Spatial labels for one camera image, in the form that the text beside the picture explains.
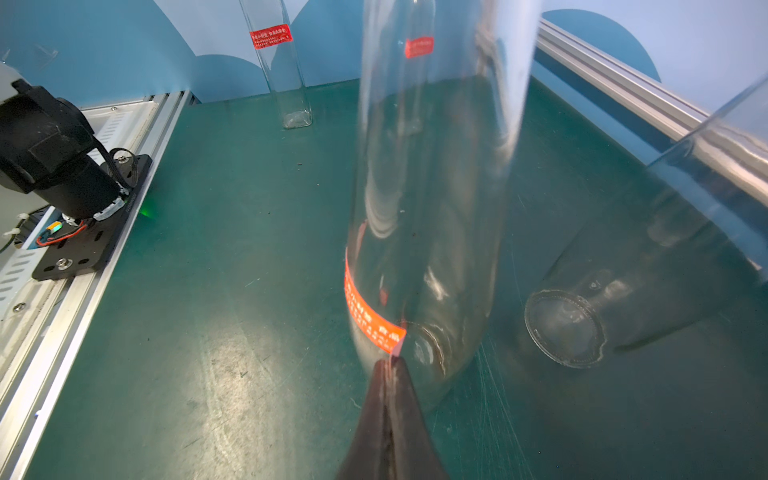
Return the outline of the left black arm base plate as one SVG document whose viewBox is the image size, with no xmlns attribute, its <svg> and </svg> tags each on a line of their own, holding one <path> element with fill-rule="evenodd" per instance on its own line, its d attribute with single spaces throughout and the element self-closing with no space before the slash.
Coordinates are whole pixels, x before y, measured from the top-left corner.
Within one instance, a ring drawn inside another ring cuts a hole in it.
<svg viewBox="0 0 768 480">
<path fill-rule="evenodd" d="M 139 155 L 137 161 L 136 172 L 127 165 L 120 167 L 129 180 L 138 180 L 138 187 L 129 195 L 126 204 L 106 220 L 91 220 L 81 233 L 48 246 L 31 274 L 34 280 L 61 280 L 94 273 L 109 263 L 153 163 L 152 158 L 144 154 Z"/>
</svg>

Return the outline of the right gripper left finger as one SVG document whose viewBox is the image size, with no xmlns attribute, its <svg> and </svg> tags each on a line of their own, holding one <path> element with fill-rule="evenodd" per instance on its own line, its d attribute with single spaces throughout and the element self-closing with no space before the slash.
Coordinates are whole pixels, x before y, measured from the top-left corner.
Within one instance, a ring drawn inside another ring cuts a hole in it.
<svg viewBox="0 0 768 480">
<path fill-rule="evenodd" d="M 387 377 L 391 362 L 379 360 L 373 369 L 348 452 L 338 479 L 389 479 L 391 422 L 387 407 Z"/>
</svg>

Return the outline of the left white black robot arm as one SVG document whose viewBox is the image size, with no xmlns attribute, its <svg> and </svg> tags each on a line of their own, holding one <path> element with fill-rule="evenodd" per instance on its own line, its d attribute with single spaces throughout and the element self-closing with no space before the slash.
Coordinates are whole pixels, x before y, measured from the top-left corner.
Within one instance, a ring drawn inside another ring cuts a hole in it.
<svg viewBox="0 0 768 480">
<path fill-rule="evenodd" d="M 103 221 L 132 185 L 71 102 L 1 65 L 1 185 L 34 193 L 73 220 Z"/>
</svg>

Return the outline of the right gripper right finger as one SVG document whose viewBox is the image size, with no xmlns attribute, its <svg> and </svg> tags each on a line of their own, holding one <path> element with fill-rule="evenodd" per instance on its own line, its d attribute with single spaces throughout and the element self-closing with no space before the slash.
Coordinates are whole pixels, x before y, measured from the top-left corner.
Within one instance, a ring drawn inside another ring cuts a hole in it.
<svg viewBox="0 0 768 480">
<path fill-rule="evenodd" d="M 395 479 L 448 479 L 426 428 L 403 358 L 391 358 L 392 462 Z"/>
</svg>

